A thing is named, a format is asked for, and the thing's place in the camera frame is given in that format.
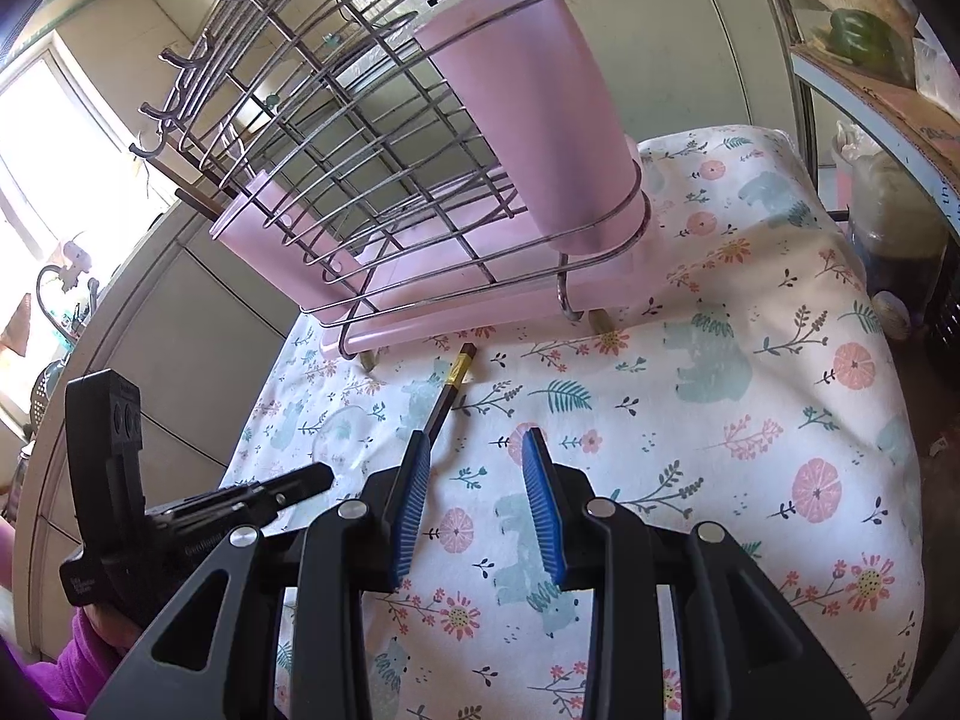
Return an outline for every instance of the purple sleeve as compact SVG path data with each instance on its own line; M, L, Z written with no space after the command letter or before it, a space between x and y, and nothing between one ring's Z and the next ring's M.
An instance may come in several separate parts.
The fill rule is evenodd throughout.
M77 610L73 638L56 663L33 664L23 670L47 706L67 718L71 715L66 712L86 712L119 664L119 653L98 637L83 610Z

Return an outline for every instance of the pink plastic cup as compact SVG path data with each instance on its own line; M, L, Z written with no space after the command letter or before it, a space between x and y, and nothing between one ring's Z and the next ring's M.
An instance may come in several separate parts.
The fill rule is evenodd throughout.
M265 172L259 172L247 186L253 194L259 190L257 199L268 209L280 205L285 194L284 189L275 182L268 182ZM310 215L302 214L304 209L295 204L285 215L289 217L287 225L293 225L295 233L305 232L314 223ZM347 314L349 306L336 306L323 309L323 306L354 296L346 284L338 282L328 284L325 278L331 276L323 264L306 265L304 250L298 244L283 245L283 231L275 224L264 228L267 218L251 202L246 194L240 194L227 206L227 210L210 228L210 237L222 242L247 265L277 287L287 298L301 306L304 311L314 311L321 322L337 322ZM317 238L316 232L307 233L304 242L311 245L315 254L323 255L333 251L337 242L323 233ZM346 251L337 252L332 261L338 274L349 274L360 268L352 255ZM363 272L347 279L357 290L363 286Z
M463 35L431 58L507 170L544 235L565 254L622 244L640 226L637 179L616 108L563 0L464 0L416 30L424 50Z

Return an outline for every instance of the tablecloth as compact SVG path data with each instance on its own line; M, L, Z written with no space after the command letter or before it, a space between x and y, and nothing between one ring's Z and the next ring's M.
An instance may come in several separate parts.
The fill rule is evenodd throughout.
M479 347L433 452L411 573L364 597L376 720L580 716L589 594L558 593L539 560L520 472L531 425L647 522L723 523L874 717L904 707L923 613L919 471L861 267L781 133L714 127L640 154L672 260L647 300L611 309L616 330L559 316L470 328L381 349L368 374L323 359L303 316L243 430L224 484L334 469L330 491L267 532L305 526L400 461L460 344ZM291 590L282 709L295 611ZM679 717L664 641L664 708Z

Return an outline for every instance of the window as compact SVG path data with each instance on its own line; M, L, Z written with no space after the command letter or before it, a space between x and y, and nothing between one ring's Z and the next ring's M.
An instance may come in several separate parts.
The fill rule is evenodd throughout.
M46 264L64 264L61 247L76 243L92 260L101 289L169 202L150 173L109 131L47 49L0 79L0 331L30 293L26 357L0 347L0 409L29 420L37 375L68 351L42 316L35 282ZM86 306L87 275L64 293L47 274L44 303L61 319Z

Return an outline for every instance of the silver screw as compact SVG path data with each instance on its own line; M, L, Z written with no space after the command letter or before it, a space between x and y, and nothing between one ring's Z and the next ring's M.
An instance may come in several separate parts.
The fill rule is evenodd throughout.
M719 544L727 537L727 532L715 522L702 522L697 526L697 536L709 544Z
M355 498L349 501L344 501L340 504L339 509L337 509L337 514L340 515L343 519L360 519L367 513L367 504L363 501L358 501Z
M606 519L613 517L614 512L616 512L616 504L610 498L593 498L587 501L587 514L591 517Z
M230 533L230 543L235 547L248 547L256 541L256 529L241 525Z

